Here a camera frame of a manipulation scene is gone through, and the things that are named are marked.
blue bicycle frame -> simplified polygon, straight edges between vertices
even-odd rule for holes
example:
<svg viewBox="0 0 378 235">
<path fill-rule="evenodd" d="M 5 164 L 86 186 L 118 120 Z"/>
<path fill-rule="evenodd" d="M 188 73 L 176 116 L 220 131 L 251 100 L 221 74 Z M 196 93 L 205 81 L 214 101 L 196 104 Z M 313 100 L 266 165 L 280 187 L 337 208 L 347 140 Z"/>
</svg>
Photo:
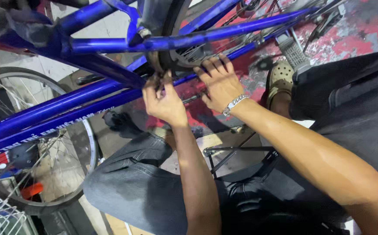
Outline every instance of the blue bicycle frame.
<svg viewBox="0 0 378 235">
<path fill-rule="evenodd" d="M 0 153 L 141 97 L 141 88 L 145 80 L 133 71 L 146 63 L 146 58 L 142 56 L 127 68 L 124 68 L 98 53 L 159 51 L 187 48 L 209 41 L 225 39 L 235 35 L 247 34 L 269 27 L 283 25 L 274 33 L 261 39 L 260 42 L 252 42 L 227 55 L 229 59 L 233 60 L 256 49 L 260 43 L 283 34 L 287 29 L 301 21 L 304 16 L 317 11 L 316 8 L 303 9 L 246 23 L 191 33 L 211 21 L 216 22 L 217 17 L 224 16 L 234 8 L 239 1 L 240 0 L 221 0 L 183 27 L 179 31 L 179 35 L 176 36 L 142 39 L 137 33 L 139 30 L 137 28 L 137 20 L 139 18 L 137 10 L 129 7 L 120 0 L 99 0 L 64 17 L 58 24 L 51 25 L 52 33 L 49 34 L 45 46 L 35 46 L 34 43 L 24 40 L 14 30 L 8 31 L 5 35 L 0 37 L 0 42 L 18 48 L 27 48 L 39 55 L 98 74 L 108 79 L 95 82 L 86 87 L 38 104 L 0 121 Z M 73 39 L 70 37 L 74 32 L 83 29 L 117 10 L 126 12 L 131 18 L 126 39 Z M 44 24 L 48 26 L 49 21 L 43 22 L 43 25 Z M 196 78 L 195 74 L 175 81 L 174 85 L 177 86 L 193 78 Z M 123 88 L 128 89 L 85 107 L 68 111 Z"/>
</svg>

bicycle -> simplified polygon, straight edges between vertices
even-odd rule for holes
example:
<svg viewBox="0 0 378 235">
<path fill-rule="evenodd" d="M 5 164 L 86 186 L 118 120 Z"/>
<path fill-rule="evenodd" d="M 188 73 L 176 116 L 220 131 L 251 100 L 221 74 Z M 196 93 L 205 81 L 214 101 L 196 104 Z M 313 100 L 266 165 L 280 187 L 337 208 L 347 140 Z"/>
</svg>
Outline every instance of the bicycle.
<svg viewBox="0 0 378 235">
<path fill-rule="evenodd" d="M 288 30 L 304 20 L 315 20 L 319 22 L 319 26 L 315 30 L 314 38 L 323 35 L 342 17 L 337 7 L 344 0 L 333 0 L 330 3 L 325 0 L 297 0 L 285 8 L 280 6 L 278 0 L 220 0 L 183 26 L 182 22 L 190 9 L 189 0 L 142 0 L 138 1 L 138 9 L 129 6 L 133 2 L 135 0 L 99 0 L 60 19 L 56 24 L 35 12 L 21 17 L 16 10 L 6 12 L 0 8 L 0 25 L 5 26 L 5 30 L 0 30 L 1 43 L 27 48 L 36 54 L 87 70 L 100 78 L 107 78 L 65 93 L 56 82 L 45 75 L 27 69 L 0 68 L 0 90 L 12 81 L 9 80 L 11 76 L 15 76 L 21 82 L 21 78 L 39 81 L 42 83 L 41 89 L 51 88 L 50 92 L 47 90 L 47 94 L 53 94 L 47 95 L 47 101 L 35 100 L 37 104 L 31 105 L 20 99 L 17 89 L 4 90 L 9 94 L 9 101 L 0 101 L 1 111 L 6 111 L 2 115 L 4 118 L 0 119 L 0 155 L 20 149 L 23 154 L 31 149 L 35 152 L 30 165 L 20 166 L 27 172 L 22 174 L 17 187 L 24 183 L 25 188 L 25 182 L 28 182 L 32 174 L 32 185 L 35 185 L 37 172 L 53 173 L 56 161 L 60 167 L 60 184 L 66 180 L 62 176 L 60 161 L 77 161 L 71 167 L 81 169 L 76 174 L 82 178 L 87 172 L 91 172 L 97 163 L 96 142 L 87 119 L 140 98 L 145 78 L 154 72 L 172 69 L 175 73 L 174 85 L 177 86 L 196 77 L 193 73 L 187 75 L 187 72 L 192 67 L 199 66 L 203 59 L 225 53 L 233 60 L 257 49 L 270 39 L 278 41 L 279 47 L 296 72 L 305 71 L 310 67 L 309 61 Z M 267 12 L 253 18 L 259 11 L 263 11 L 263 6 L 268 2 L 271 4 Z M 227 21 L 220 22 L 233 9 L 236 9 L 235 14 Z M 130 17 L 126 39 L 73 39 L 70 36 L 117 10 Z M 241 19 L 242 22 L 231 24 L 236 19 Z M 214 48 L 209 43 L 228 38 L 227 47 Z M 145 55 L 124 68 L 100 54 L 118 52 L 144 52 Z M 121 89 L 125 90 L 81 106 Z M 51 157 L 46 158 L 58 142 L 65 141 L 65 145 L 74 147 L 74 142 L 68 142 L 75 135 L 72 130 L 74 128 L 87 133 L 86 141 L 90 147 L 88 155 L 82 157 L 82 153 L 78 153 L 76 149 L 65 146 L 67 152 L 73 153 L 70 157 L 56 157 L 54 162 Z M 0 177 L 14 168 L 10 162 L 7 164 L 8 166 L 0 168 Z M 49 169 L 43 167 L 45 164 L 50 166 Z M 0 195 L 7 197 L 11 205 L 18 206 L 28 214 L 37 215 L 55 211 L 82 196 L 81 181 L 77 181 L 75 190 L 63 191 L 63 195 L 53 192 L 55 195 L 51 199 L 41 198 L 41 202 L 15 196 L 1 186 Z"/>
</svg>

right hand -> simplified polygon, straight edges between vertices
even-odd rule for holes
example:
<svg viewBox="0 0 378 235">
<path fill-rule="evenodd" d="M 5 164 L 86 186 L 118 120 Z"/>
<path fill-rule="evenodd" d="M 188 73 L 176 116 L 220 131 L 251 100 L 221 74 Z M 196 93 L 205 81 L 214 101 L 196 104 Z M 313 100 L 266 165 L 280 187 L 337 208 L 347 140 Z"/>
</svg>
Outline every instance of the right hand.
<svg viewBox="0 0 378 235">
<path fill-rule="evenodd" d="M 244 94 L 244 90 L 228 57 L 219 54 L 219 58 L 224 62 L 225 66 L 216 57 L 202 62 L 202 66 L 206 68 L 210 75 L 199 67 L 195 67 L 193 70 L 208 88 L 209 97 L 203 94 L 203 102 L 208 108 L 223 112 L 231 101 Z"/>
</svg>

jeans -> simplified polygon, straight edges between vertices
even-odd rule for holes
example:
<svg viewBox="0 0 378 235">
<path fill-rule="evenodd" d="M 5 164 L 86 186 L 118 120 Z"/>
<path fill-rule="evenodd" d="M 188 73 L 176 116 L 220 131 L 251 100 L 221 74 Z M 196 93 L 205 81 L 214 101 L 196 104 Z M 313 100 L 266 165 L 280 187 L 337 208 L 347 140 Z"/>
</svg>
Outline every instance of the jeans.
<svg viewBox="0 0 378 235">
<path fill-rule="evenodd" d="M 316 120 L 310 129 L 378 171 L 378 53 L 313 67 L 295 76 L 290 115 L 296 120 Z M 186 234 L 180 176 L 159 168 L 171 153 L 162 138 L 141 134 L 87 176 L 87 199 L 99 210 L 148 232 Z M 233 210 L 225 210 L 227 205 L 254 200 L 263 192 L 324 221 L 345 218 L 340 205 L 301 177 L 284 158 L 275 159 L 265 177 L 255 174 L 262 167 L 250 167 L 248 177 L 238 184 L 216 180 L 223 226 L 230 226 L 231 219 L 226 218 L 236 216 Z"/>
</svg>

silver bracelet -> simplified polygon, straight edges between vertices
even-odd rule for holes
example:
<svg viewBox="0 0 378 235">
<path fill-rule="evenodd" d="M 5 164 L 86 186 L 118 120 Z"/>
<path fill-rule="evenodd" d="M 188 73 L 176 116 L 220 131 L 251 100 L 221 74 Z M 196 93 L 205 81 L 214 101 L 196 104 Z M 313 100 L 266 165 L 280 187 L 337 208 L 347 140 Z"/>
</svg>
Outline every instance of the silver bracelet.
<svg viewBox="0 0 378 235">
<path fill-rule="evenodd" d="M 238 96 L 237 98 L 235 98 L 233 101 L 231 101 L 227 107 L 223 110 L 223 114 L 225 115 L 225 117 L 229 117 L 231 115 L 231 109 L 234 108 L 234 106 L 236 104 L 238 104 L 240 101 L 242 101 L 243 99 L 245 98 L 249 98 L 250 96 L 247 95 L 247 94 L 242 94 L 240 96 Z"/>
</svg>

